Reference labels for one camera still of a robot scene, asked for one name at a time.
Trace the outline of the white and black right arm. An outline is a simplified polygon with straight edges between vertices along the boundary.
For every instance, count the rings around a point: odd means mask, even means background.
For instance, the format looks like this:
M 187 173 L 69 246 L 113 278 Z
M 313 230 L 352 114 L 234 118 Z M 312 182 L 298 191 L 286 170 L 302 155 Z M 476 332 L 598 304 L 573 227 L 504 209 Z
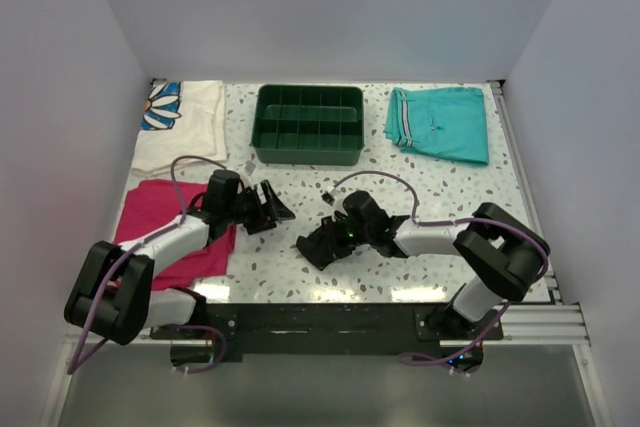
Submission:
M 472 280 L 425 320 L 430 330 L 459 340 L 476 333 L 498 303 L 521 301 L 548 263 L 548 244 L 493 203 L 481 204 L 465 219 L 418 221 L 387 214 L 365 191 L 342 200 L 325 192 L 322 200 L 333 213 L 309 236 L 315 247 L 307 256 L 320 270 L 360 246 L 386 258 L 453 255 L 466 261 Z

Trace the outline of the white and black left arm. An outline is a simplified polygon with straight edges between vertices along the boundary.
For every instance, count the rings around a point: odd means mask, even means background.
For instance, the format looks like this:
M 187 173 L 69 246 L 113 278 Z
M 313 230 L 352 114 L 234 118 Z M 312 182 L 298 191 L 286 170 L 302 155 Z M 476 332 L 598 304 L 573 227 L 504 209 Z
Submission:
M 67 323 L 119 345 L 165 325 L 196 339 L 206 330 L 207 315 L 196 308 L 194 292 L 174 285 L 156 291 L 154 279 L 233 226 L 253 235 L 295 217 L 268 181 L 251 186 L 226 169 L 215 170 L 202 191 L 180 201 L 174 218 L 146 234 L 90 247 L 64 307 Z

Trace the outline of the black striped underwear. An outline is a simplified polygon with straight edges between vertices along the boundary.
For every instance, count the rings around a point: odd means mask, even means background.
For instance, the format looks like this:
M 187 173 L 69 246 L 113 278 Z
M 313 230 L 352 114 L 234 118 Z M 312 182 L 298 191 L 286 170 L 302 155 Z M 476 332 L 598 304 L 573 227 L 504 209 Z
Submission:
M 316 230 L 296 240 L 299 253 L 316 269 L 324 270 L 333 262 L 345 258 L 350 252 L 341 246 L 333 234 Z

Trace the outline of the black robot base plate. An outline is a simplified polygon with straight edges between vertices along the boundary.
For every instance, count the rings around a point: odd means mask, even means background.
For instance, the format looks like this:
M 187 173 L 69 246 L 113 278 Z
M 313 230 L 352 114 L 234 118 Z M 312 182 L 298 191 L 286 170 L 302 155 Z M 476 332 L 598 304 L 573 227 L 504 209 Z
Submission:
M 485 314 L 474 327 L 449 320 L 442 303 L 209 304 L 196 314 L 198 325 L 217 329 L 221 342 L 207 331 L 156 327 L 150 337 L 172 343 L 174 365 L 204 362 L 222 354 L 227 362 L 246 355 L 396 356 L 405 352 L 435 358 L 453 353 L 444 344 L 466 345 L 486 328 L 488 340 L 501 340 L 503 328 Z

